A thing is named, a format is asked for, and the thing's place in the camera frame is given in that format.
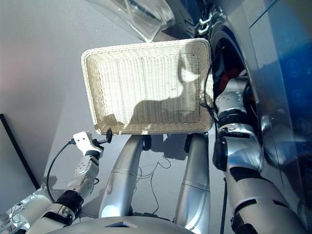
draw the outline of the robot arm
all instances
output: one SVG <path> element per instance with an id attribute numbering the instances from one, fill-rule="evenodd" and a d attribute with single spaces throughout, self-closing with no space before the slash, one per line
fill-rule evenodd
<path id="1" fill-rule="evenodd" d="M 220 128 L 213 163 L 225 174 L 232 229 L 237 234 L 307 233 L 283 195 L 260 174 L 261 146 L 242 100 L 246 85 L 245 78 L 233 78 L 216 98 Z"/>
<path id="2" fill-rule="evenodd" d="M 111 139 L 112 133 L 108 130 L 105 142 L 110 143 Z M 98 175 L 98 160 L 102 157 L 104 148 L 96 139 L 92 139 L 89 132 L 75 134 L 74 140 L 83 154 L 75 169 L 74 178 L 27 234 L 44 234 L 71 225 L 79 215 L 84 199 L 92 193 Z"/>
<path id="3" fill-rule="evenodd" d="M 88 132 L 75 134 L 74 140 L 84 157 L 76 167 L 74 178 L 68 184 L 67 190 L 75 191 L 85 199 L 93 191 L 94 181 L 98 175 L 98 160 L 103 155 L 103 148 L 93 144 L 91 134 Z"/>

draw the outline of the black band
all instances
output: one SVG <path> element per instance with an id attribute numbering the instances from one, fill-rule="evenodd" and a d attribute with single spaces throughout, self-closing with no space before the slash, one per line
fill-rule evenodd
<path id="1" fill-rule="evenodd" d="M 244 168 L 244 167 L 232 167 L 230 169 L 230 173 L 236 182 L 240 181 L 241 179 L 248 179 L 248 178 L 263 179 L 263 180 L 270 182 L 269 180 L 263 178 L 260 175 L 260 173 L 254 169 L 249 169 L 249 168 Z"/>
<path id="2" fill-rule="evenodd" d="M 87 152 L 86 152 L 86 156 L 93 156 L 93 157 L 95 157 L 97 160 L 99 160 L 99 157 L 100 157 L 100 152 L 99 151 L 95 151 L 95 150 L 88 150 Z"/>
<path id="3" fill-rule="evenodd" d="M 81 205 L 83 204 L 83 198 L 79 193 L 73 190 L 66 190 L 56 201 L 57 204 L 64 205 L 74 212 L 75 217 L 81 211 Z"/>
<path id="4" fill-rule="evenodd" d="M 72 217 L 63 217 L 60 214 L 56 214 L 54 212 L 47 212 L 43 217 L 47 217 L 49 219 L 55 220 L 56 222 L 63 223 L 65 226 L 69 226 L 73 223 Z"/>

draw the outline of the white wicker basket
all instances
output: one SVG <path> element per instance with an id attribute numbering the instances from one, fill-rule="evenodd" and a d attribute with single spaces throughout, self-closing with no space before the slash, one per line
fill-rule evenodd
<path id="1" fill-rule="evenodd" d="M 196 133 L 213 124 L 204 86 L 211 63 L 205 39 L 91 49 L 82 68 L 95 129 L 105 134 Z M 213 103 L 209 74 L 206 100 Z"/>

